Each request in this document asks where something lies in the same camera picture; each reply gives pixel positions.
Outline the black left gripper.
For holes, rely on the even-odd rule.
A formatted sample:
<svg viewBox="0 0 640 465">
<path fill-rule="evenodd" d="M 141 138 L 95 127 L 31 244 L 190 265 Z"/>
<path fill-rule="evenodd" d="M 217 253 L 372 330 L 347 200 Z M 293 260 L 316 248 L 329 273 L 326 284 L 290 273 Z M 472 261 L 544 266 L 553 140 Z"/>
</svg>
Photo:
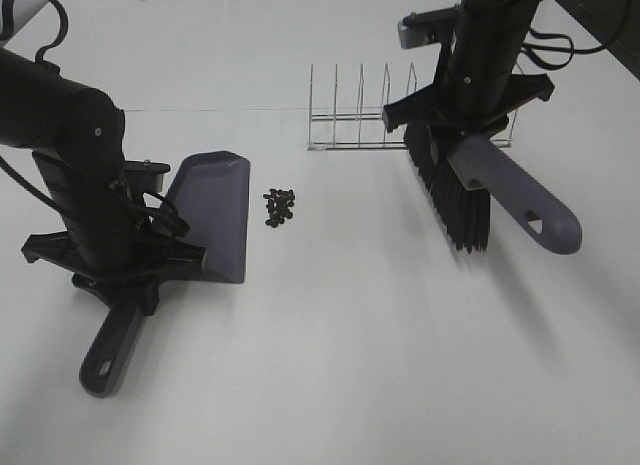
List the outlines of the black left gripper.
<svg viewBox="0 0 640 465">
<path fill-rule="evenodd" d="M 132 240 L 62 231 L 29 236 L 21 248 L 29 263 L 44 260 L 96 284 L 134 284 L 135 304 L 153 316 L 160 284 L 203 276 L 206 249 L 158 234 Z"/>
</svg>

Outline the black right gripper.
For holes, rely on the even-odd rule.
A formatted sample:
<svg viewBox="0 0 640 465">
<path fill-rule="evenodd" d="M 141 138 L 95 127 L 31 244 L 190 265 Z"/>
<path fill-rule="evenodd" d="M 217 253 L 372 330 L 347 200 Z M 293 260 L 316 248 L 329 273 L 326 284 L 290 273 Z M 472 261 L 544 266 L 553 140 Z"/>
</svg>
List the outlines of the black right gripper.
<svg viewBox="0 0 640 465">
<path fill-rule="evenodd" d="M 496 135 L 507 128 L 512 112 L 535 99 L 548 101 L 553 91 L 554 84 L 546 74 L 451 76 L 384 106 L 382 121 L 387 132 L 421 122 L 458 132 Z"/>
</svg>

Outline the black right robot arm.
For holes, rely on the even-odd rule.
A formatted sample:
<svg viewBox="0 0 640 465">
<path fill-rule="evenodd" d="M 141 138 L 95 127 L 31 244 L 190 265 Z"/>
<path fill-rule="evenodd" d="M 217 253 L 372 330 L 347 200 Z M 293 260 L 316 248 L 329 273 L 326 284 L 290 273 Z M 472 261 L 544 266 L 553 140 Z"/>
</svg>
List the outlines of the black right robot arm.
<svg viewBox="0 0 640 465">
<path fill-rule="evenodd" d="M 528 102 L 551 98 L 546 74 L 517 74 L 517 57 L 541 0 L 461 0 L 411 13 L 398 23 L 403 49 L 437 44 L 430 85 L 383 108 L 387 131 L 420 122 L 459 133 L 492 136 Z"/>
</svg>

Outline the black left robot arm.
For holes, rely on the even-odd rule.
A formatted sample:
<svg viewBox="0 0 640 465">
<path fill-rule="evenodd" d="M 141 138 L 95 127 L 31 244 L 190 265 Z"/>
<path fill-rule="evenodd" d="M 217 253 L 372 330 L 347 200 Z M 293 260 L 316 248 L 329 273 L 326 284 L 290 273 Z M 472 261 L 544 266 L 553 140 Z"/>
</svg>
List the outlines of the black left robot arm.
<svg viewBox="0 0 640 465">
<path fill-rule="evenodd" d="M 63 78 L 50 63 L 1 53 L 1 142 L 31 151 L 46 185 L 40 192 L 8 174 L 61 217 L 62 232 L 34 234 L 21 252 L 74 273 L 112 303 L 125 291 L 152 315 L 169 272 L 201 249 L 183 237 L 190 226 L 161 195 L 164 163 L 128 161 L 125 114 L 103 91 Z"/>
</svg>

